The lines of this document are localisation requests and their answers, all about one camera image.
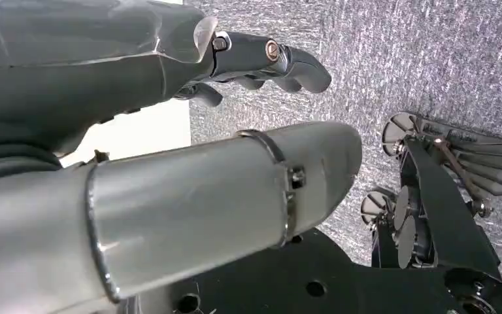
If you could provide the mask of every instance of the grey robotic arm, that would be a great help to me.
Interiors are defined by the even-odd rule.
[[[0,313],[99,311],[282,246],[323,221],[359,170],[360,137],[335,122],[62,169],[92,124],[171,97],[213,103],[205,82],[330,83],[301,50],[215,35],[195,9],[130,3],[0,1]],[[160,41],[140,40],[158,21]],[[188,33],[190,44],[169,41]]]

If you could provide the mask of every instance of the metal band clamp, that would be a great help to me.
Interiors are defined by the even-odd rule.
[[[270,154],[274,164],[282,167],[284,176],[284,215],[283,232],[279,247],[283,247],[292,240],[297,225],[297,200],[295,199],[295,190],[301,188],[306,183],[305,168],[302,165],[289,165],[284,153],[278,147],[276,142],[267,134],[258,130],[241,130],[236,132],[236,136],[249,137],[258,143]]]

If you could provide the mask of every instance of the white wall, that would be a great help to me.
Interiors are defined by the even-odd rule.
[[[119,159],[191,144],[189,101],[169,100],[120,114],[105,124],[92,126],[76,152],[61,159],[63,166],[93,158],[93,150]]]

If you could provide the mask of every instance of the robot forearm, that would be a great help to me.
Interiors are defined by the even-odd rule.
[[[115,302],[321,223],[359,170],[356,130],[317,122],[266,134],[275,147],[237,137],[0,179],[0,313]],[[295,186],[288,169],[300,171]]]

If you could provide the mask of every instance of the grey plastic cover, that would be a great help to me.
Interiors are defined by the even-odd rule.
[[[142,55],[197,63],[216,24],[155,0],[0,0],[0,68]]]

